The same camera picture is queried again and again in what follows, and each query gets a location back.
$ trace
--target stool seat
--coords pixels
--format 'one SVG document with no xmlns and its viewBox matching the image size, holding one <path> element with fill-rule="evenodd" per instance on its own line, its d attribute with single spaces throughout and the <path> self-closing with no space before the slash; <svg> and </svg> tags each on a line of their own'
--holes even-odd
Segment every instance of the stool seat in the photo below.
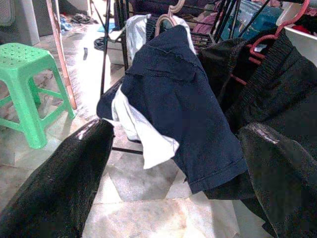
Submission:
<svg viewBox="0 0 317 238">
<path fill-rule="evenodd" d="M 35 85 L 33 76 L 46 69 L 53 72 L 59 93 Z M 9 96 L 0 100 L 0 107 L 12 101 L 20 121 L 15 123 L 0 118 L 0 125 L 23 132 L 31 148 L 39 149 L 46 145 L 45 126 L 55 121 L 64 110 L 68 111 L 69 117 L 75 117 L 55 60 L 46 50 L 19 43 L 1 45 L 0 80 L 9 91 Z M 43 119 L 36 107 L 41 103 L 39 93 L 63 100 L 54 112 Z"/>
</svg>

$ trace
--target white cloth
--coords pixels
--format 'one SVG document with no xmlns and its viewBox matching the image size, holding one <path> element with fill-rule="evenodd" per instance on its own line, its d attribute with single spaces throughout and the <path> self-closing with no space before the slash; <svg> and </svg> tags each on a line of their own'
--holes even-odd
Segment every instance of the white cloth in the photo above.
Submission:
<svg viewBox="0 0 317 238">
<path fill-rule="evenodd" d="M 143 145 L 144 169 L 150 169 L 175 156 L 179 143 L 161 135 L 132 105 L 119 87 L 111 105 L 112 118 L 120 121 L 130 140 L 140 140 Z"/>
<path fill-rule="evenodd" d="M 130 53 L 130 57 L 133 61 L 135 53 L 139 51 L 139 49 L 146 43 L 147 33 L 146 27 L 148 19 L 151 17 L 151 14 L 147 15 L 135 15 L 130 17 L 126 23 L 126 41 L 127 48 Z M 195 47 L 192 41 L 192 37 L 190 35 L 190 28 L 186 21 L 177 16 L 173 16 L 174 20 L 177 22 L 177 25 L 182 25 L 185 27 L 187 32 L 187 40 L 189 44 L 189 48 L 191 51 L 196 54 Z"/>
</svg>

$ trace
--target blue container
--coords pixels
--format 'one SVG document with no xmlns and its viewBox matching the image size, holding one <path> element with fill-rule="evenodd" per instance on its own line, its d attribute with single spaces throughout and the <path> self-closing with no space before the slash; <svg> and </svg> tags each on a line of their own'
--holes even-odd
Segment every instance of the blue container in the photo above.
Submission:
<svg viewBox="0 0 317 238">
<path fill-rule="evenodd" d="M 262 3 L 252 2 L 248 0 L 241 0 L 238 18 L 234 30 L 233 37 L 236 38 L 244 27 L 250 22 L 251 18 L 261 8 Z M 261 31 L 269 30 L 276 27 L 275 23 L 282 13 L 282 9 L 277 7 L 266 6 L 263 11 L 257 16 L 255 21 L 249 26 L 248 30 L 242 35 L 242 38 L 248 40 L 259 34 Z M 234 9 L 226 23 L 221 38 L 223 40 L 229 39 L 230 29 L 233 23 Z"/>
</svg>

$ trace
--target clothes drying rack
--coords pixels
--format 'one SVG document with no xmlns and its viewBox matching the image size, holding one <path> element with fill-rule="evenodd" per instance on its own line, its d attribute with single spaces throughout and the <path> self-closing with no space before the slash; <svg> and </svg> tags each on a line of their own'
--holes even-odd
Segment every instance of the clothes drying rack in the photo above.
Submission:
<svg viewBox="0 0 317 238">
<path fill-rule="evenodd" d="M 104 94 L 106 55 L 107 55 L 107 43 L 108 43 L 108 41 L 111 41 L 113 43 L 121 43 L 124 69 L 126 71 L 129 68 L 129 65 L 128 65 L 127 45 L 126 45 L 125 21 L 129 18 L 130 13 L 132 13 L 132 14 L 148 14 L 148 13 L 150 13 L 150 12 L 130 11 L 129 10 L 129 0 L 125 0 L 125 4 L 123 3 L 123 0 L 115 0 L 115 1 L 116 1 L 116 10 L 117 10 L 117 15 L 118 15 L 118 24 L 119 24 L 119 28 L 122 31 L 122 33 L 115 40 L 112 40 L 109 37 L 108 28 L 109 28 L 109 16 L 110 16 L 110 0 L 107 0 L 106 1 L 106 22 L 105 22 L 105 24 L 103 24 L 103 26 L 105 28 L 105 44 L 104 44 L 103 73 L 102 73 L 102 81 L 101 81 L 101 95 Z M 156 4 L 170 5 L 170 3 L 160 1 L 160 0 L 143 0 L 143 1 L 149 1 L 149 2 L 156 3 Z M 286 1 L 287 2 L 294 2 L 294 3 L 303 3 L 303 0 L 286 0 Z M 239 33 L 238 37 L 241 37 L 247 31 L 247 29 L 252 25 L 252 23 L 256 20 L 257 16 L 263 11 L 265 6 L 267 6 L 267 4 L 269 2 L 270 2 L 270 0 L 266 0 L 264 2 L 262 7 L 251 18 L 250 22 Z M 316 3 L 317 0 L 311 0 L 311 2 L 313 2 L 313 7 L 315 7 L 315 5 L 317 6 L 317 3 Z M 239 13 L 240 3 L 241 3 L 241 0 L 222 0 L 220 5 L 219 5 L 218 11 L 208 10 L 208 9 L 204 9 L 204 8 L 197 7 L 197 6 L 183 5 L 183 7 L 186 7 L 186 8 L 198 9 L 201 11 L 217 12 L 214 24 L 205 23 L 205 22 L 198 22 L 198 21 L 194 21 L 194 20 L 186 20 L 187 22 L 212 26 L 211 31 L 208 34 L 191 32 L 192 39 L 195 42 L 194 47 L 197 51 L 200 51 L 206 47 L 209 47 L 209 46 L 214 45 L 214 44 L 219 42 L 219 40 L 221 39 L 221 35 L 224 31 L 224 28 L 226 26 L 226 23 L 228 22 L 228 20 L 231 16 L 233 8 L 235 8 L 234 13 L 233 13 L 232 25 L 230 27 L 230 32 L 229 32 L 229 39 L 233 38 L 235 25 L 236 25 L 238 13 Z M 132 154 L 139 154 L 139 155 L 143 154 L 142 151 L 136 151 L 136 150 L 130 150 L 130 149 L 118 148 L 118 147 L 112 147 L 112 150 L 126 152 L 126 153 L 132 153 Z"/>
</svg>

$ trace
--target red hanger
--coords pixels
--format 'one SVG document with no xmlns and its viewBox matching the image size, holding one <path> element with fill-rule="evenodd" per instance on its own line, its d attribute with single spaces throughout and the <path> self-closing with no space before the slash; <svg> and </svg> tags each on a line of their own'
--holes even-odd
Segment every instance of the red hanger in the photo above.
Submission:
<svg viewBox="0 0 317 238">
<path fill-rule="evenodd" d="M 290 24 L 294 24 L 296 21 L 298 21 L 305 13 L 308 5 L 310 3 L 310 0 L 304 0 L 303 5 L 301 10 L 296 14 L 296 16 L 293 19 L 290 19 L 288 21 L 284 21 L 282 24 L 279 25 L 279 27 L 276 30 L 276 33 L 274 35 L 266 35 L 266 36 L 262 36 L 260 38 L 258 38 L 252 45 L 248 45 L 248 47 L 250 47 L 250 54 L 252 56 L 256 56 L 260 59 L 264 59 L 265 55 L 255 52 L 254 49 L 263 41 L 268 40 L 268 39 L 273 39 L 276 40 L 279 36 L 279 34 L 281 33 L 281 30 L 284 28 L 284 26 L 288 26 Z M 251 62 L 254 62 L 256 64 L 261 64 L 261 61 L 258 59 L 255 59 L 253 57 L 249 57 L 249 60 Z"/>
</svg>

